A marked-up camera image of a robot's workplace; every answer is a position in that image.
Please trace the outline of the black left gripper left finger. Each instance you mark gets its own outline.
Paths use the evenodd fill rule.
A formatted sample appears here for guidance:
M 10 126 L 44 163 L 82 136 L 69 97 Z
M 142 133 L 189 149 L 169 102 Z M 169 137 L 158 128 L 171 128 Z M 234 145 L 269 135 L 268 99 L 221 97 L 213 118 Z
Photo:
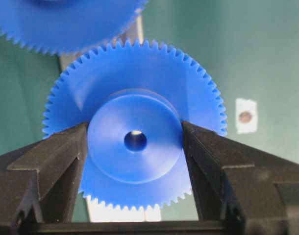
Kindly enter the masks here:
M 0 223 L 34 211 L 37 222 L 70 222 L 87 155 L 87 123 L 0 156 Z

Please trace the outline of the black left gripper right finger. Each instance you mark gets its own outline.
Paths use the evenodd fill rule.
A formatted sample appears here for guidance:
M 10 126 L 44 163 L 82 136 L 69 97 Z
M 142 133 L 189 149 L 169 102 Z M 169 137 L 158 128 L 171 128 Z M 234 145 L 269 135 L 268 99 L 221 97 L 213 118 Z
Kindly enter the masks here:
M 201 220 L 241 235 L 299 235 L 299 164 L 182 122 Z

